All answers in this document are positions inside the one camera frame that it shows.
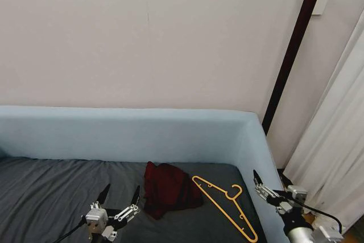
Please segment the plastic hanger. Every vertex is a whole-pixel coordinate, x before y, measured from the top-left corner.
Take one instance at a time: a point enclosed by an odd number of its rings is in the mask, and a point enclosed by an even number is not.
[[[223,192],[224,194],[225,194],[225,196],[226,196],[226,198],[227,199],[229,199],[229,200],[232,200],[233,202],[234,202],[234,204],[235,204],[235,206],[238,208],[238,210],[239,210],[239,213],[240,213],[240,215],[239,215],[239,217],[240,217],[240,219],[242,219],[242,220],[245,220],[245,222],[246,222],[246,224],[249,226],[249,228],[250,228],[250,230],[252,231],[252,233],[253,233],[253,235],[254,235],[254,238],[250,238],[245,232],[244,232],[244,228],[243,227],[240,227],[229,215],[228,215],[228,213],[226,213],[225,211],[224,211],[224,209],[222,209],[221,207],[220,207],[220,205],[218,205],[217,204],[217,202],[201,187],[201,183],[199,183],[199,182],[197,182],[197,181],[195,181],[196,179],[198,179],[198,180],[200,180],[200,181],[203,181],[203,182],[205,182],[206,184],[207,184],[207,186],[209,187],[209,188],[211,188],[211,187],[214,187],[215,189],[217,189],[217,190],[219,190],[219,191],[221,191],[221,192]],[[211,182],[208,182],[207,180],[205,180],[205,179],[203,179],[203,178],[201,178],[200,176],[193,176],[192,177],[192,180],[193,180],[193,182],[198,186],[198,188],[213,202],[213,204],[215,204],[215,206],[227,217],[227,219],[229,219],[230,220],[230,222],[238,229],[238,231],[239,232],[241,232],[241,234],[243,235],[243,236],[245,236],[245,238],[246,239],[248,239],[249,240],[249,242],[251,242],[251,243],[255,243],[255,242],[257,242],[257,240],[258,240],[258,235],[257,235],[257,233],[255,232],[255,230],[253,229],[253,227],[251,226],[251,224],[250,224],[250,222],[249,222],[249,220],[246,218],[246,216],[244,215],[244,213],[243,213],[243,210],[241,210],[241,208],[240,208],[240,206],[239,206],[239,204],[238,204],[238,202],[236,201],[236,199],[238,198],[238,196],[239,195],[241,195],[241,193],[243,192],[243,189],[239,186],[239,185],[237,185],[237,184],[233,184],[231,187],[233,187],[233,188],[238,188],[239,189],[239,192],[235,195],[235,196],[233,196],[233,197],[230,197],[229,195],[228,195],[228,192],[227,191],[225,191],[224,189],[221,189],[220,187],[218,187],[218,186],[216,186],[216,185],[214,185],[214,184],[212,184]]]

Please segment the gray bed sheet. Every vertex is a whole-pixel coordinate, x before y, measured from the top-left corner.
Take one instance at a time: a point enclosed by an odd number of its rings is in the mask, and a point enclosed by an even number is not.
[[[228,190],[232,184],[243,187],[238,202],[258,234],[266,242],[255,208],[238,169],[229,164],[173,163],[192,175],[198,175]],[[0,159],[0,242],[53,242],[68,232],[89,210],[89,204],[111,183],[106,208],[124,209],[140,185],[144,195],[146,163],[103,162],[100,160]],[[239,219],[233,202],[224,194],[207,188],[225,211],[251,234]],[[205,196],[204,205],[195,209],[167,212],[154,220],[141,211],[124,227],[119,242],[248,242],[230,221]],[[87,243],[86,226],[66,242]]]

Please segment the white curtain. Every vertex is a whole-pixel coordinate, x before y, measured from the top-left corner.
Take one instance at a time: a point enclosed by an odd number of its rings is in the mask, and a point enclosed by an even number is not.
[[[363,29],[364,13],[284,172],[309,191],[308,205],[335,215],[346,229],[364,214]]]

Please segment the red towel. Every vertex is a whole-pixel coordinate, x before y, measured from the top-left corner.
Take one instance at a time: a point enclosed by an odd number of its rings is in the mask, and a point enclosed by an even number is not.
[[[147,199],[144,210],[155,219],[168,211],[202,205],[201,192],[188,174],[167,163],[158,166],[147,163],[144,187]]]

